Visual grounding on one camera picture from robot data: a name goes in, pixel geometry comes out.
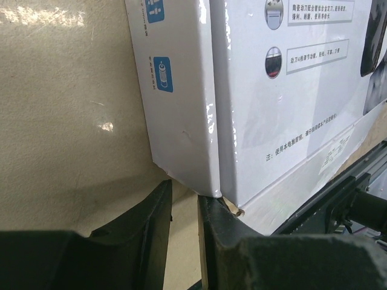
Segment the circular product icon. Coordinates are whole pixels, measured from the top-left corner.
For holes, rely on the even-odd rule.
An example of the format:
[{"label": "circular product icon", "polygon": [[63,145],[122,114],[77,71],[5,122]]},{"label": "circular product icon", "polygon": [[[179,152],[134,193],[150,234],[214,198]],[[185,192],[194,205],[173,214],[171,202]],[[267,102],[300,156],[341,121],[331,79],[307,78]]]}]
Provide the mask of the circular product icon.
[{"label": "circular product icon", "polygon": [[266,0],[265,18],[271,30],[277,29],[284,18],[284,3],[282,0]]},{"label": "circular product icon", "polygon": [[278,76],[282,67],[282,54],[278,47],[272,47],[268,50],[265,59],[265,69],[269,78],[274,79]]}]

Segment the blue icon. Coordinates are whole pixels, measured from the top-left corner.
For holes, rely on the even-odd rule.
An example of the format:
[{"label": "blue icon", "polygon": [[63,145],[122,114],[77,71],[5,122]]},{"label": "blue icon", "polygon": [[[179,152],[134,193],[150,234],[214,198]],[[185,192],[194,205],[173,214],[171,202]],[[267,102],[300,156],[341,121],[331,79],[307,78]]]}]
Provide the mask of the blue icon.
[{"label": "blue icon", "polygon": [[171,62],[168,57],[154,57],[157,88],[165,92],[173,92]]},{"label": "blue icon", "polygon": [[149,23],[164,20],[163,0],[145,0],[145,6]]}]

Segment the white cardboard box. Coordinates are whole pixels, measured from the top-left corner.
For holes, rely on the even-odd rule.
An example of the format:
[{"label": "white cardboard box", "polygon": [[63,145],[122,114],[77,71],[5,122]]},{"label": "white cardboard box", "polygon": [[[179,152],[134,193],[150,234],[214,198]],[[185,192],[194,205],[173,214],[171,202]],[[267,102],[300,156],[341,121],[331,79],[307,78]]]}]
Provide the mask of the white cardboard box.
[{"label": "white cardboard box", "polygon": [[220,197],[209,0],[126,0],[154,162]]},{"label": "white cardboard box", "polygon": [[[278,218],[263,229],[271,232],[336,173],[380,112],[380,1],[126,0],[155,163],[243,207],[251,226]],[[302,193],[281,186],[306,177]]]}]

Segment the beige wall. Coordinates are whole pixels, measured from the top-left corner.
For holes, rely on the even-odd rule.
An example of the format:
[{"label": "beige wall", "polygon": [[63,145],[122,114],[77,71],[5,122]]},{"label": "beige wall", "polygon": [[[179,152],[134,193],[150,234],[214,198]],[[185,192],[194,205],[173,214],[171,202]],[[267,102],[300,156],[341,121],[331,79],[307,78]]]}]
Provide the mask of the beige wall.
[{"label": "beige wall", "polygon": [[0,229],[88,234],[167,178],[123,0],[0,1],[0,36]]}]

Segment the black plastic part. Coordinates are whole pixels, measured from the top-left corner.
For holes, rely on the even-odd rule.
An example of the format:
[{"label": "black plastic part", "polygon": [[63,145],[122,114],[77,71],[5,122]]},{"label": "black plastic part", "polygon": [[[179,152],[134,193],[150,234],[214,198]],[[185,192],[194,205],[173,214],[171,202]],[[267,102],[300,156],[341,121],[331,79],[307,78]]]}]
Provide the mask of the black plastic part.
[{"label": "black plastic part", "polygon": [[242,223],[218,199],[198,197],[201,280],[203,289],[238,288],[245,269],[235,264],[223,249],[233,249],[245,237],[259,233]]},{"label": "black plastic part", "polygon": [[348,216],[352,221],[387,234],[387,201],[385,199],[358,192]]},{"label": "black plastic part", "polygon": [[387,289],[387,256],[368,240],[264,237],[216,199],[198,206],[203,289]]},{"label": "black plastic part", "polygon": [[172,183],[84,238],[0,232],[2,289],[163,289]]}]

